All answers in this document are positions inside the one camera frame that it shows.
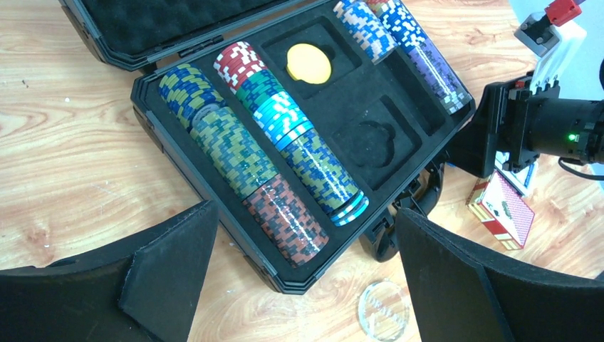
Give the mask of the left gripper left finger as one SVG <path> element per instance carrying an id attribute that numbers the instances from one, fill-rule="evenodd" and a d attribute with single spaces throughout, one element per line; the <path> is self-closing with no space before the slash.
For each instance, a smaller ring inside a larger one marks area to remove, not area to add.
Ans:
<path id="1" fill-rule="evenodd" d="M 45 267 L 1 272 L 3 341 L 186 341 L 217 233 L 203 201 Z"/>

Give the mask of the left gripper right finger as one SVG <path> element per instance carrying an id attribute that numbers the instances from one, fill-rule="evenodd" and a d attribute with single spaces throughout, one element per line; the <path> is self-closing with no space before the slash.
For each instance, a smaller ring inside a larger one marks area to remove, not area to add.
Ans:
<path id="1" fill-rule="evenodd" d="M 527 264 L 410 209 L 395 231 L 423 341 L 601 341 L 603 282 Z"/>

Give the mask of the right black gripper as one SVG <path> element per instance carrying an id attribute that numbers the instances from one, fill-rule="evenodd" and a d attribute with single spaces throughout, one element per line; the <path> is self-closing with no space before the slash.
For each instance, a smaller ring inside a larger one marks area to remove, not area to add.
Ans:
<path id="1" fill-rule="evenodd" d="M 503 169 L 520 172 L 540 155 L 570 165 L 603 163 L 603 101 L 560 98 L 559 82 L 532 92 L 532 73 L 490 83 L 472 119 L 447 143 L 449 162 L 476 177 L 488 177 L 497 152 Z"/>

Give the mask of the black poker set case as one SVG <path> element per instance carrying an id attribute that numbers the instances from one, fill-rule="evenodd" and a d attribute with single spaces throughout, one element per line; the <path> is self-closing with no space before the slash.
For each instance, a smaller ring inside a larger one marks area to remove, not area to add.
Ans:
<path id="1" fill-rule="evenodd" d="M 366 1 L 62 1 L 103 63 L 140 71 L 141 126 L 219 207 L 275 291 L 303 294 L 476 104 L 408 12 Z"/>

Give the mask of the blue playing card box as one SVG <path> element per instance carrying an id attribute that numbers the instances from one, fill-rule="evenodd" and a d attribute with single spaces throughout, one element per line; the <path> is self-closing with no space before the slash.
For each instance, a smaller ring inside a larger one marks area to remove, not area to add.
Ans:
<path id="1" fill-rule="evenodd" d="M 532 192 L 533 178 L 538 170 L 538 163 L 535 162 L 528 167 L 525 167 L 520 172 L 507 171 L 503 168 L 504 162 L 509 158 L 508 152 L 496 152 L 495 169 L 508 181 L 508 183 L 522 196 L 527 197 Z"/>

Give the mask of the blue white ten chip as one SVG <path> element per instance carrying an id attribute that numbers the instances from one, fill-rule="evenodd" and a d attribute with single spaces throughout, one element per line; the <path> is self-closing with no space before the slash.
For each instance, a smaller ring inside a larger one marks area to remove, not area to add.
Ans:
<path id="1" fill-rule="evenodd" d="M 357 219 L 367 208 L 370 201 L 362 190 L 359 190 L 340 209 L 330 215 L 335 226 L 341 227 Z"/>

